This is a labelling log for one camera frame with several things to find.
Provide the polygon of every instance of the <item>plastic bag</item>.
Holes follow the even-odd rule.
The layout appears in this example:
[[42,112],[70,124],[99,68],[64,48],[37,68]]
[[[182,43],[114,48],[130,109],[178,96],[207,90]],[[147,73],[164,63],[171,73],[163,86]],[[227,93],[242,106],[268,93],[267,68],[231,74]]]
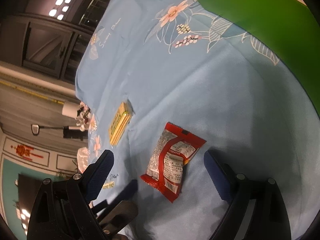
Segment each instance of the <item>plastic bag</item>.
[[77,153],[78,169],[81,173],[84,173],[88,167],[89,150],[87,147],[80,148]]
[[167,123],[140,178],[173,202],[181,191],[182,167],[206,141]]

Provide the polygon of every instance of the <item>blue gripper pad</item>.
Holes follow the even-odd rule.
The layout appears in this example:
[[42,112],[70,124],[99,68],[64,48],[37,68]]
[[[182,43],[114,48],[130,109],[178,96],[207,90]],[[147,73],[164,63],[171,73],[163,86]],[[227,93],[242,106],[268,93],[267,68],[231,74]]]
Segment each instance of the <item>blue gripper pad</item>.
[[229,167],[226,171],[223,169],[225,166],[223,163],[219,163],[214,157],[213,152],[208,150],[204,153],[204,166],[212,179],[214,186],[216,187],[219,196],[222,200],[227,201],[229,204],[232,202],[232,187],[233,187],[233,171]]
[[114,161],[113,152],[104,150],[99,159],[95,163],[90,164],[84,171],[82,187],[84,189],[84,199],[87,204],[97,199],[113,167]]

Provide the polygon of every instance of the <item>snack package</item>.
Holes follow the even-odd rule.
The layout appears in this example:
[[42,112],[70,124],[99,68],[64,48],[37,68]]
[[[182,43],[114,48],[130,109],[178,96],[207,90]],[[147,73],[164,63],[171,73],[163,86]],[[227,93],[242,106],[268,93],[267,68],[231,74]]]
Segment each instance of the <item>snack package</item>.
[[89,150],[87,147],[80,148],[77,153],[77,162],[78,162],[78,169],[81,173],[84,173],[85,169],[88,167],[88,157],[89,157]]
[[111,145],[115,146],[118,144],[131,117],[132,109],[129,103],[122,102],[108,130]]
[[198,136],[167,123],[150,158],[146,174],[140,178],[173,203],[181,191],[182,167],[205,142]]

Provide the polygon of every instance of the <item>small yellow package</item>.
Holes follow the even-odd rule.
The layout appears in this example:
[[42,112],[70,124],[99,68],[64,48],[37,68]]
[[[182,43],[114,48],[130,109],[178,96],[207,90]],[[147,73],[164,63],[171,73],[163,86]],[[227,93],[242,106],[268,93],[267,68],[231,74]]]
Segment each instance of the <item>small yellow package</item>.
[[109,128],[109,138],[111,145],[117,145],[124,133],[125,127],[132,117],[132,109],[128,102],[122,102]]

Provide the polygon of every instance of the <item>barcode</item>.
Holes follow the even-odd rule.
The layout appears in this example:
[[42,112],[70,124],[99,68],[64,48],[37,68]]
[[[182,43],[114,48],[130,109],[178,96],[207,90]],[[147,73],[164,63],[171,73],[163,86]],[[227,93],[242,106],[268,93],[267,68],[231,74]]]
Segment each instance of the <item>barcode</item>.
[[157,172],[152,172],[152,178],[155,179],[155,180],[159,180],[159,173]]
[[165,183],[165,186],[166,186],[169,190],[171,190],[171,191],[174,192],[175,194],[177,193],[178,186],[173,185],[172,183],[170,183],[170,182],[167,181],[166,179],[164,179],[164,183]]
[[147,169],[147,175],[152,176],[152,171]]

